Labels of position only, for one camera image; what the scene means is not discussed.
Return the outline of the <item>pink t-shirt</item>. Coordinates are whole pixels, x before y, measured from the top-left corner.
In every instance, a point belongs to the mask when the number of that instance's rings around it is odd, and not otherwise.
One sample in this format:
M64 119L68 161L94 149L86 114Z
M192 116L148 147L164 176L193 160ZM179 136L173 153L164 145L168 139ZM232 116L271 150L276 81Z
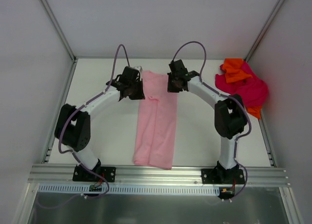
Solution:
M167 91L168 76L143 71L145 99L139 102L135 165L171 169L176 139L177 93Z

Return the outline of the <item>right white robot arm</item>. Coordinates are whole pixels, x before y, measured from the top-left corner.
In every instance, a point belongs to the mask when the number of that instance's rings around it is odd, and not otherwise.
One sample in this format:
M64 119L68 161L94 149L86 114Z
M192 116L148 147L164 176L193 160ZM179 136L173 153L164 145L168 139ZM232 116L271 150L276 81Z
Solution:
M238 140L250 134L252 125L240 95L224 95L206 84L200 73L188 71L182 60L169 63L167 91L188 91L200 97L214 110L214 127L221 137L220 157L216 171L220 183L228 183L238 167L236 150Z

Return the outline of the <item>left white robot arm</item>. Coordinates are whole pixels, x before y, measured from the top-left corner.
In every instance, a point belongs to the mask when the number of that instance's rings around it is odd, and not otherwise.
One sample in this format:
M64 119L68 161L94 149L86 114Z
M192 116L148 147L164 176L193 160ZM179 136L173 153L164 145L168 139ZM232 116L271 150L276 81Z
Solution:
M83 175L94 182L100 177L100 160L95 157L88 143L91 139L91 121L107 107L124 98L145 99L143 93L142 67L126 66L122 74L106 83L106 88L80 106L65 104L55 128L60 154L71 153Z

